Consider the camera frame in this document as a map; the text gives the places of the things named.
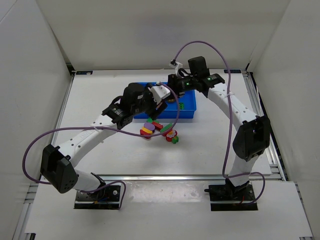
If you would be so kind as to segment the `small green brick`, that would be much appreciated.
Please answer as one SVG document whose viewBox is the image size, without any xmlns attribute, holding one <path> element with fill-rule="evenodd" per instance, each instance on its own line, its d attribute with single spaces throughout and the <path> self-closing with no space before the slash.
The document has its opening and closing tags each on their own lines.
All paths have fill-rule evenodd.
<svg viewBox="0 0 320 240">
<path fill-rule="evenodd" d="M 179 137 L 176 135 L 175 137 L 172 138 L 172 141 L 171 141 L 173 144 L 176 144 L 179 142 Z"/>
</svg>

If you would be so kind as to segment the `green number two brick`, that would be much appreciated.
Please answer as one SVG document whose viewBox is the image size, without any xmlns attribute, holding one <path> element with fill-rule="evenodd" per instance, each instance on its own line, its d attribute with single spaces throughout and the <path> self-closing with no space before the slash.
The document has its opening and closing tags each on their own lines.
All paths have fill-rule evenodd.
<svg viewBox="0 0 320 240">
<path fill-rule="evenodd" d="M 177 105 L 177 108 L 180 110 L 180 111 L 183 111 L 185 109 L 185 104 L 183 102 L 179 102 L 178 105 Z"/>
</svg>

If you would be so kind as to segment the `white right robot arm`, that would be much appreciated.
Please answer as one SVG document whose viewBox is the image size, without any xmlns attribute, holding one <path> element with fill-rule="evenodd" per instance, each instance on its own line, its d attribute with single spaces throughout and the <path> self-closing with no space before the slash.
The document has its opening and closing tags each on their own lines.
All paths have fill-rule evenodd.
<svg viewBox="0 0 320 240">
<path fill-rule="evenodd" d="M 196 90 L 215 103 L 232 120 L 236 130 L 232 147 L 235 159 L 225 180 L 225 187 L 232 193 L 244 190 L 249 184 L 249 174 L 258 158 L 270 145 L 271 123 L 267 116 L 259 116 L 248 109 L 231 93 L 227 82 L 217 73 L 211 74 L 202 56 L 188 60 L 190 72 L 182 64 L 172 60 L 176 73 L 168 76 L 167 85 L 179 95 Z"/>
</svg>

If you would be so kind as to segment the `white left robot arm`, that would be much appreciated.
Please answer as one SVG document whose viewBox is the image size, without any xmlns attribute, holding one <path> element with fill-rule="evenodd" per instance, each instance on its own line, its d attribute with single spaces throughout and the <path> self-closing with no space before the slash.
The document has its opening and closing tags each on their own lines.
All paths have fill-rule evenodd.
<svg viewBox="0 0 320 240">
<path fill-rule="evenodd" d="M 130 83 L 89 127 L 58 146 L 49 144 L 43 149 L 41 174 L 61 194 L 75 189 L 102 195 L 105 182 L 94 173 L 77 170 L 78 163 L 106 138 L 130 124 L 134 116 L 146 113 L 155 119 L 167 107 L 165 99 L 170 94 L 163 84 Z"/>
</svg>

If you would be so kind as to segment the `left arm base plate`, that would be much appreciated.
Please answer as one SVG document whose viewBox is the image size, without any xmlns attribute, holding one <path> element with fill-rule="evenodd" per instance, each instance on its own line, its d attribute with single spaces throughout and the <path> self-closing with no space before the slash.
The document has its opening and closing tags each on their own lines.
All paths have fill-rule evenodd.
<svg viewBox="0 0 320 240">
<path fill-rule="evenodd" d="M 126 183 L 118 180 L 106 184 L 97 193 L 77 192 L 75 210 L 120 210 L 126 194 Z"/>
</svg>

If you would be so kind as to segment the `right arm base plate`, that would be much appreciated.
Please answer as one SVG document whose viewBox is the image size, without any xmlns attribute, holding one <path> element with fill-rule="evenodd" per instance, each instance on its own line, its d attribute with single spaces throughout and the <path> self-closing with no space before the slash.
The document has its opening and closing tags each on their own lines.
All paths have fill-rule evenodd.
<svg viewBox="0 0 320 240">
<path fill-rule="evenodd" d="M 209 194 L 210 210 L 212 212 L 237 212 L 237 211 L 257 211 L 257 203 L 251 203 L 256 199 L 253 186 L 249 184 L 244 190 L 229 195 L 224 184 L 209 185 L 204 190 Z"/>
</svg>

